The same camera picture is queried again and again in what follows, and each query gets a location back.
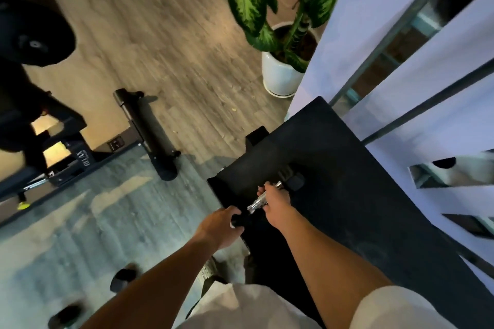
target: yellow object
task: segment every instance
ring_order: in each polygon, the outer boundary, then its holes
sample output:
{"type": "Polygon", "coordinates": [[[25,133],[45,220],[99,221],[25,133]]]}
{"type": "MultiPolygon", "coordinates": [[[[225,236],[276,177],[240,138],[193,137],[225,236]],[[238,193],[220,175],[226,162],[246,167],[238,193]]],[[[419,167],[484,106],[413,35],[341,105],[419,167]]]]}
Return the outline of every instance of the yellow object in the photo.
{"type": "Polygon", "coordinates": [[[17,209],[26,209],[31,206],[31,203],[28,202],[20,202],[19,205],[17,206],[17,209]]]}

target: shirt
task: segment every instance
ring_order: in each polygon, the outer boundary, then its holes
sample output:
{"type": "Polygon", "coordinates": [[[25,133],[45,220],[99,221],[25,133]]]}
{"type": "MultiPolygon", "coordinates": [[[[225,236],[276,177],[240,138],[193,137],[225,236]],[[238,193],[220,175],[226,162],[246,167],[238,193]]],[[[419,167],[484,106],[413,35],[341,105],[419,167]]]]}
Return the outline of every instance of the shirt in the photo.
{"type": "MultiPolygon", "coordinates": [[[[320,329],[261,285],[213,283],[177,329],[320,329]]],[[[350,329],[456,329],[421,295],[399,286],[377,289],[358,306],[350,329]]]]}

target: person's left hand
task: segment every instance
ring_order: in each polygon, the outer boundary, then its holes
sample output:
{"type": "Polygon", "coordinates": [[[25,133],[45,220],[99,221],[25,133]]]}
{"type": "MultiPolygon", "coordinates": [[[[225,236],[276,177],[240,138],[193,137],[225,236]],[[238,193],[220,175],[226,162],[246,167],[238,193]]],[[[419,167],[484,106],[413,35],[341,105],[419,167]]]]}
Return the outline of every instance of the person's left hand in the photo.
{"type": "Polygon", "coordinates": [[[231,245],[244,231],[243,226],[232,228],[232,215],[242,212],[235,206],[221,208],[207,216],[197,227],[193,240],[207,242],[215,253],[231,245]]]}

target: person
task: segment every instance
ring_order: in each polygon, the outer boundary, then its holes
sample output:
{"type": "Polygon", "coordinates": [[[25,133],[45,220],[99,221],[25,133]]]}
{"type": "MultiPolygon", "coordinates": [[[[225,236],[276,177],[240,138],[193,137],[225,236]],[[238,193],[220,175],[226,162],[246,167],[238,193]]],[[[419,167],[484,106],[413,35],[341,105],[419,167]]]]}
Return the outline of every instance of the person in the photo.
{"type": "MultiPolygon", "coordinates": [[[[290,205],[287,191],[269,182],[258,195],[264,191],[266,217],[285,237],[326,328],[454,329],[425,298],[394,286],[375,266],[318,231],[290,205]]],[[[81,328],[171,328],[204,264],[244,231],[230,226],[232,215],[240,213],[231,206],[210,214],[181,249],[130,283],[81,328]]],[[[266,286],[216,280],[205,290],[178,328],[320,327],[266,286]]]]}

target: hand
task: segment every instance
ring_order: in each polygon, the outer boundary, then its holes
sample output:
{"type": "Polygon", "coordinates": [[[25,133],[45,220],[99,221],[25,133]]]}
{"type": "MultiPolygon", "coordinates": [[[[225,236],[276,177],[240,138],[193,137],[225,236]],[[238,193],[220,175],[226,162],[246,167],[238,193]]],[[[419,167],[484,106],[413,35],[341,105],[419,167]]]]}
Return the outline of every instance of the hand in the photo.
{"type": "Polygon", "coordinates": [[[231,228],[232,215],[242,212],[234,206],[221,208],[208,215],[197,227],[192,240],[207,242],[212,254],[231,245],[244,231],[243,226],[231,228]]]}
{"type": "Polygon", "coordinates": [[[266,217],[272,226],[281,230],[280,227],[283,225],[285,216],[296,211],[290,204],[290,195],[287,190],[280,190],[270,182],[266,182],[264,187],[259,187],[257,196],[264,191],[266,192],[266,201],[268,203],[263,207],[266,217]]]}

